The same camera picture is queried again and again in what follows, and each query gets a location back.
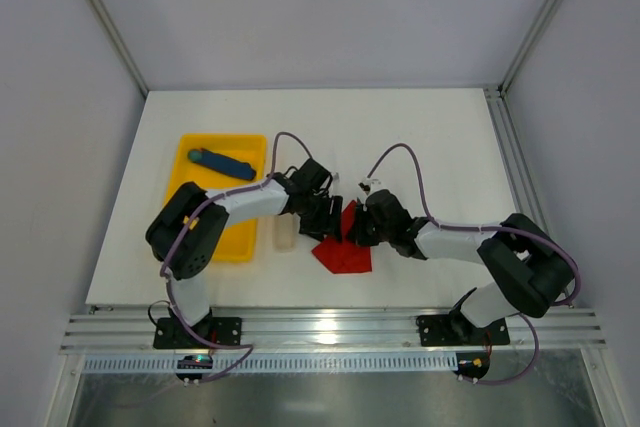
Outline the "red paper napkin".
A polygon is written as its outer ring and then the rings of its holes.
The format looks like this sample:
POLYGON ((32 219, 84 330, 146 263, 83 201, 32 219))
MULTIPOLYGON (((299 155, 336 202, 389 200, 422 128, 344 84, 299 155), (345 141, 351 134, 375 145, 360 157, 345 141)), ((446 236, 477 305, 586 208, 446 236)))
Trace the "red paper napkin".
POLYGON ((351 201, 341 214, 342 240, 327 237, 311 250, 311 254, 334 275, 365 274, 373 270, 371 248, 347 239, 355 221, 356 202, 351 201))

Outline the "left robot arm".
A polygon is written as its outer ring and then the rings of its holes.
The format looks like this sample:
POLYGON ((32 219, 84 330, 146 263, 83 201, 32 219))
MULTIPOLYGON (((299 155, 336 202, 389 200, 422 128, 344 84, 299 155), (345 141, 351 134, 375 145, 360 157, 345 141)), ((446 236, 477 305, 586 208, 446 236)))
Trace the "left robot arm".
POLYGON ((286 172, 220 191, 181 185, 148 227, 145 240, 161 262, 170 320, 199 345, 212 347, 212 312, 202 272, 224 231, 245 221, 285 214, 299 217, 299 233, 317 241, 342 240, 342 198, 329 193, 332 175, 309 158, 286 172))

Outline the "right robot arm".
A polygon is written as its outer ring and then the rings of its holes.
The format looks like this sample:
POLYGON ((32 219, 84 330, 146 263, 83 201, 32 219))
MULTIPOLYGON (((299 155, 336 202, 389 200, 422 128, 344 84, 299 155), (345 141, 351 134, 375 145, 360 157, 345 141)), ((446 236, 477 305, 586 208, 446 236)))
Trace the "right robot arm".
POLYGON ((363 247, 387 243, 405 258, 485 267, 492 282, 466 293, 441 323, 459 344, 477 341, 488 326, 509 316, 543 317, 577 281, 571 258, 521 213, 497 225, 444 225, 411 216, 394 194, 382 189, 356 204, 347 239, 363 247))

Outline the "yellow plastic tray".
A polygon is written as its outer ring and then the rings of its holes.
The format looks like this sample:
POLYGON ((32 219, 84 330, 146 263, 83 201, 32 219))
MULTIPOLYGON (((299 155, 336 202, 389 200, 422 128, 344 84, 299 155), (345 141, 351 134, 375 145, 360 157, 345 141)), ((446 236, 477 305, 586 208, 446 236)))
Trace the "yellow plastic tray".
MULTIPOLYGON (((224 190, 248 184, 196 165, 188 159, 195 149, 208 151, 247 162, 256 171, 256 179, 264 177, 267 139, 260 134, 204 134, 189 133, 181 137, 163 203, 166 204, 176 190, 185 182, 193 181, 204 190, 224 190)), ((216 263, 245 263, 252 260, 255 252, 257 220, 248 220, 226 228, 214 252, 216 263)))

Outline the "blue pouch in tray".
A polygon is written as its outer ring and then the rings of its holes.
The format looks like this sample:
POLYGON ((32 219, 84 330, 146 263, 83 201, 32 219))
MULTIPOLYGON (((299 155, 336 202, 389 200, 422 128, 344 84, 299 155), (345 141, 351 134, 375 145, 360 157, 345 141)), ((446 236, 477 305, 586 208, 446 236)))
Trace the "blue pouch in tray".
POLYGON ((253 181, 256 178, 256 171, 249 163, 206 149, 201 150, 200 164, 235 179, 253 181))

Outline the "right controller board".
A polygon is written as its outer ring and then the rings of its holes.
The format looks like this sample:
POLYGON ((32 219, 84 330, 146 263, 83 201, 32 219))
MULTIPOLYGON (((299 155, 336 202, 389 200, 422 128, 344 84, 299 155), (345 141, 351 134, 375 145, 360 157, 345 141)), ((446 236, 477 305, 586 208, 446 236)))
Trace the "right controller board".
POLYGON ((456 354, 454 373, 473 380, 482 379, 489 371, 490 356, 482 352, 462 352, 456 354))

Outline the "controller board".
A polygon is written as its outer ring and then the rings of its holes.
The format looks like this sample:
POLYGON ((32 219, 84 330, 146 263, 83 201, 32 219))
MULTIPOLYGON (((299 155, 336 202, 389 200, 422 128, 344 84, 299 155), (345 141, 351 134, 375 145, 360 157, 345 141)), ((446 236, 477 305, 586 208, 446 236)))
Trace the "controller board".
POLYGON ((462 352, 456 354, 454 373, 473 380, 482 379, 489 371, 490 356, 482 352, 462 352))
POLYGON ((177 361, 176 377, 182 382, 199 383, 206 374, 213 369, 213 359, 210 355, 187 355, 177 361))

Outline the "left controller board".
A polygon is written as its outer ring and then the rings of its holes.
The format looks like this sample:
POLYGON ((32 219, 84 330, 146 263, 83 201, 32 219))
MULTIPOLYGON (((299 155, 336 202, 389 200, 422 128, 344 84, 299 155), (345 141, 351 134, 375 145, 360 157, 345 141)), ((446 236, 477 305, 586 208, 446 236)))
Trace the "left controller board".
POLYGON ((176 377, 182 382, 199 383, 206 374, 213 369, 213 359, 210 355, 187 355, 177 361, 176 377))

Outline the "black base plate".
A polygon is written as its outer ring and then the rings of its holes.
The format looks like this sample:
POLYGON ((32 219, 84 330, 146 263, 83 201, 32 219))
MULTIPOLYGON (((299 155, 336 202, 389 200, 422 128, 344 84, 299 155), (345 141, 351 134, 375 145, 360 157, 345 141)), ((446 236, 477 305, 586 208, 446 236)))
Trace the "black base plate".
POLYGON ((415 320, 423 347, 485 346, 510 344, 504 318, 486 327, 475 327, 464 317, 448 314, 420 315, 415 320))
MULTIPOLYGON (((206 317, 192 330, 209 343, 225 346, 241 344, 242 319, 240 317, 206 317)), ((189 334, 177 318, 164 317, 156 322, 153 339, 156 350, 205 349, 206 344, 189 334)))

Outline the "right aluminium side rail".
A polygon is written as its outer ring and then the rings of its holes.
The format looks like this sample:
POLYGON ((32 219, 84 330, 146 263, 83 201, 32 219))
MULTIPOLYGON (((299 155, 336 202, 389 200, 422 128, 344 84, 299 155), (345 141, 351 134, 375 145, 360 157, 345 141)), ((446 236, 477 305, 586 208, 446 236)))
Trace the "right aluminium side rail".
POLYGON ((498 86, 484 87, 483 92, 516 208, 551 234, 506 98, 498 86))

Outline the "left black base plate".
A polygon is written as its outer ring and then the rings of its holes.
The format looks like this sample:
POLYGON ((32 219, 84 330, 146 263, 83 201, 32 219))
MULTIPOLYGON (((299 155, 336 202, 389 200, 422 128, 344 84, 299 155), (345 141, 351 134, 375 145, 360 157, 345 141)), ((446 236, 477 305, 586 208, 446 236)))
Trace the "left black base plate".
MULTIPOLYGON (((192 330, 209 343, 225 346, 241 344, 242 319, 240 317, 206 317, 192 330)), ((153 339, 156 350, 205 349, 206 344, 189 334, 177 318, 164 317, 156 322, 153 339)))

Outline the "aluminium front rail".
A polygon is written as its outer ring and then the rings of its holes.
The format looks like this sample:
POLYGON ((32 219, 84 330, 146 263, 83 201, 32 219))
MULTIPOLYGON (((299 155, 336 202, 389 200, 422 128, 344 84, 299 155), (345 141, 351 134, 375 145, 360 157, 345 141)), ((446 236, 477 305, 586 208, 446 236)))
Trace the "aluminium front rail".
MULTIPOLYGON (((310 351, 417 350, 416 319, 444 312, 418 308, 219 308, 213 314, 241 318, 241 340, 258 351, 310 351)), ((604 331, 591 309, 552 308, 531 323, 543 349, 606 346, 604 331)), ((60 351, 149 352, 153 333, 144 307, 98 308, 70 317, 60 351)))

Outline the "right aluminium frame post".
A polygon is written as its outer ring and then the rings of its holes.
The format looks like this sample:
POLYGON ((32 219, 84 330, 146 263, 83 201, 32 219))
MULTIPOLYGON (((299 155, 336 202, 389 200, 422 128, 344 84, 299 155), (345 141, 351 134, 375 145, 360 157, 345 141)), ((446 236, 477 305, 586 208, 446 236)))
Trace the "right aluminium frame post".
POLYGON ((505 96, 532 55, 564 0, 544 0, 506 70, 498 91, 505 96))

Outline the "aluminium frame post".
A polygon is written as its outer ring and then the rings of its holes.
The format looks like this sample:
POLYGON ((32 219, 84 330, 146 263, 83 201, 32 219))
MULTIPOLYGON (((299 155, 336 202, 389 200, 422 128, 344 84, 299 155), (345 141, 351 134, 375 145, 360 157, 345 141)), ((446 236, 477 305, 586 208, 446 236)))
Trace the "aluminium frame post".
POLYGON ((532 55, 564 0, 544 0, 506 70, 498 91, 505 96, 532 55))
POLYGON ((103 0, 85 0, 102 29, 107 41, 114 50, 118 60, 135 84, 142 97, 146 99, 149 87, 142 72, 137 66, 126 42, 116 26, 103 0))

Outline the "left aluminium frame post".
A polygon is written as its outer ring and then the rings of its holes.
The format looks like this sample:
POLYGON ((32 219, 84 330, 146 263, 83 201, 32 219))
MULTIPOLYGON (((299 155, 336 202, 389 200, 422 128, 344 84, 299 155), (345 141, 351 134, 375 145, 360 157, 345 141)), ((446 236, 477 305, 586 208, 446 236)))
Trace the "left aluminium frame post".
POLYGON ((85 0, 102 29, 107 41, 114 50, 118 60, 135 84, 142 97, 146 99, 149 87, 142 72, 137 66, 126 42, 116 26, 103 0, 85 0))

